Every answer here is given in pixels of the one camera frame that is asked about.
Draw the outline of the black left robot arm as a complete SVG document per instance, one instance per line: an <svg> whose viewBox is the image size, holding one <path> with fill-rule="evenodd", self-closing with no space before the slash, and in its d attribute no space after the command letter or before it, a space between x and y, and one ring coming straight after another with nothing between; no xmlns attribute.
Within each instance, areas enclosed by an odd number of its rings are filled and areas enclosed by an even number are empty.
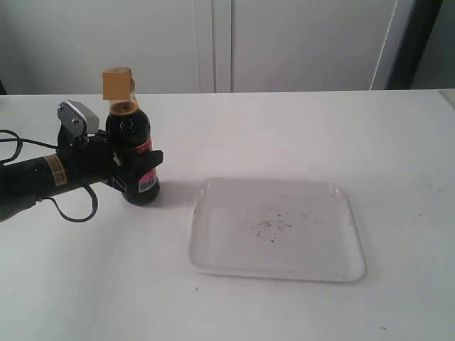
<svg viewBox="0 0 455 341"><path fill-rule="evenodd" d="M78 188L85 189L92 200L92 211L76 223L92 219L98 209L98 199L91 188L104 183L119 191L133 205L148 205L159 194L160 185L154 169L164 153L161 150L126 154L126 163L118 165L108 144L105 131L94 136L77 138L73 144L62 141L54 153L16 162L27 139L13 134L16 142L12 157L1 161L1 220L5 221L33 207L37 202L53 200L56 195Z"/></svg>

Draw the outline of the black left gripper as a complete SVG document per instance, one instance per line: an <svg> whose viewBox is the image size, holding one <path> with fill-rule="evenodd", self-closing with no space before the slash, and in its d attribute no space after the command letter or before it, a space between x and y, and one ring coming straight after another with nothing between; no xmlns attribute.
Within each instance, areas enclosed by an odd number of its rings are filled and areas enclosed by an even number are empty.
<svg viewBox="0 0 455 341"><path fill-rule="evenodd" d="M58 195L94 183L104 183L123 195L127 193L127 185L120 178L121 168L114 159L107 137L106 131L98 130L70 143L63 129L59 131L56 154L63 164L67 183L56 187ZM154 185L157 181L156 167L163 162L163 158L161 150L128 153L124 158L122 175L128 184Z"/></svg>

